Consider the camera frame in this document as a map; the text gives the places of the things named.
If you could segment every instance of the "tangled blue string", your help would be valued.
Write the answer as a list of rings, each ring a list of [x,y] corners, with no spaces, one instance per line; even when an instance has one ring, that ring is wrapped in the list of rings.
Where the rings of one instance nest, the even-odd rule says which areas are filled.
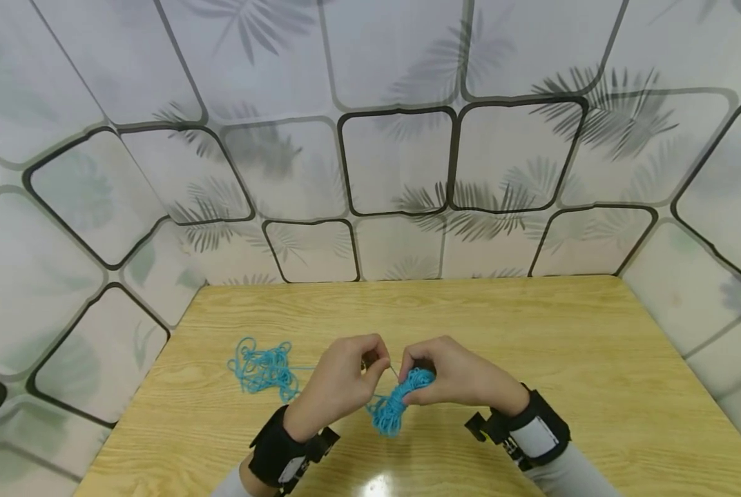
[[[226,362],[240,382],[240,389],[249,393],[279,387],[279,397],[287,404],[298,395],[298,378],[292,370],[314,369],[313,367],[290,367],[287,354],[293,349],[290,342],[282,342],[270,350],[257,350],[257,341],[245,337],[235,347],[235,357]]]
[[[374,428],[384,436],[397,436],[401,432],[401,417],[406,410],[403,397],[411,391],[431,385],[434,380],[434,373],[415,367],[409,371],[403,383],[392,389],[389,396],[374,396],[378,398],[376,403],[366,406]]]
[[[290,342],[266,351],[257,350],[257,341],[247,336],[235,347],[235,357],[226,362],[226,367],[234,372],[240,382],[240,389],[257,393],[264,389],[279,388],[279,397],[283,403],[295,398],[298,389],[298,378],[292,370],[312,370],[314,367],[290,367],[287,354],[293,349]],[[436,376],[427,369],[418,367],[409,371],[406,381],[400,383],[389,396],[374,396],[375,403],[365,408],[372,417],[372,425],[381,435],[397,436],[401,432],[401,417],[406,410],[403,397],[411,391],[430,385]]]

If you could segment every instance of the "wooden tabletop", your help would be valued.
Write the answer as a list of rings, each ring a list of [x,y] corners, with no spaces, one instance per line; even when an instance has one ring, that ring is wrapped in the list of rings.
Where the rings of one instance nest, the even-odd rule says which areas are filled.
[[[278,392],[241,393],[227,370],[243,336],[260,349],[290,340],[291,365],[313,366],[334,338],[374,332],[395,367],[407,344],[450,334],[538,388],[625,496],[741,496],[741,437],[625,284],[604,276],[204,288],[77,495],[209,495],[280,406]],[[379,391],[394,386],[385,373]],[[293,494],[541,495],[466,431],[475,410],[412,407],[392,439],[360,410]]]

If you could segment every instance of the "hand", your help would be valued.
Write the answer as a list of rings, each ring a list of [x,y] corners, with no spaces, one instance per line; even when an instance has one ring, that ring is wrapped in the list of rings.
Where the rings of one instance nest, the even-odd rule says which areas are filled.
[[[364,375],[362,356],[375,359]],[[365,406],[389,365],[389,352],[377,334],[335,340],[323,352],[307,386],[287,407],[283,420],[287,433],[294,440],[308,440]]]
[[[530,402],[528,390],[509,373],[464,349],[450,336],[409,345],[403,350],[399,382],[406,380],[416,360],[429,360],[436,380],[403,398],[407,406],[454,402],[465,406],[494,407],[508,416],[521,413]]]

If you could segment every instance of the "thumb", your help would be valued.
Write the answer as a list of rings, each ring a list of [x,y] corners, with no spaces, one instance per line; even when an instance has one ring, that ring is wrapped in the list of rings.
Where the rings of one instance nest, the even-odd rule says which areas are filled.
[[[372,389],[376,389],[378,381],[381,380],[381,375],[389,367],[389,358],[384,357],[383,359],[377,360],[368,367],[365,371],[365,375],[362,376],[362,381],[368,383]]]
[[[406,406],[429,406],[444,402],[443,397],[442,386],[437,382],[433,382],[425,388],[419,388],[416,391],[407,393],[403,397],[403,404]]]

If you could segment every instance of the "black wrist strap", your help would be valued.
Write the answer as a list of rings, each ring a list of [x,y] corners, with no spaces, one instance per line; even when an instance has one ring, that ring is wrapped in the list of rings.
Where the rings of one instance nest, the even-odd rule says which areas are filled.
[[[538,391],[529,392],[528,407],[512,418],[491,409],[489,419],[475,413],[464,424],[479,441],[489,438],[496,445],[504,445],[522,471],[558,459],[571,441],[569,425]]]
[[[286,410],[287,406],[277,409],[249,445],[254,448],[249,471],[265,485],[280,488],[277,496],[290,494],[309,463],[320,462],[340,439],[327,427],[307,442],[293,440],[282,424]]]

